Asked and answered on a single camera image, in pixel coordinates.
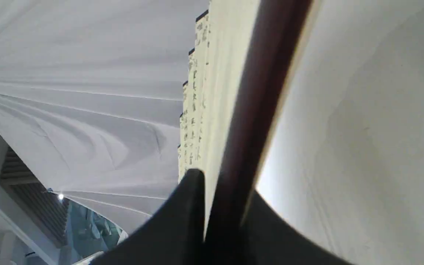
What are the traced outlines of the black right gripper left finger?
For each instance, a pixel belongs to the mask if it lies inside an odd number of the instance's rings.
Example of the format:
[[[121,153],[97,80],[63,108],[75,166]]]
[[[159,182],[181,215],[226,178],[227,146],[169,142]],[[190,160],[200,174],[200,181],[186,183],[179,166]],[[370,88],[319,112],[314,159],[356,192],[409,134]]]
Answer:
[[[202,263],[205,177],[187,170],[170,198],[145,223],[92,265],[198,265]]]

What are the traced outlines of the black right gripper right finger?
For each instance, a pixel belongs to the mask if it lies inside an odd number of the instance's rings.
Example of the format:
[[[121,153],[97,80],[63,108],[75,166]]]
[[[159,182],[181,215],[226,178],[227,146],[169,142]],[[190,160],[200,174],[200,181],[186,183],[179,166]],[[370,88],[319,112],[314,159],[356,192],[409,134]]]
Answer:
[[[349,265],[289,226],[255,192],[242,227],[242,265]]]

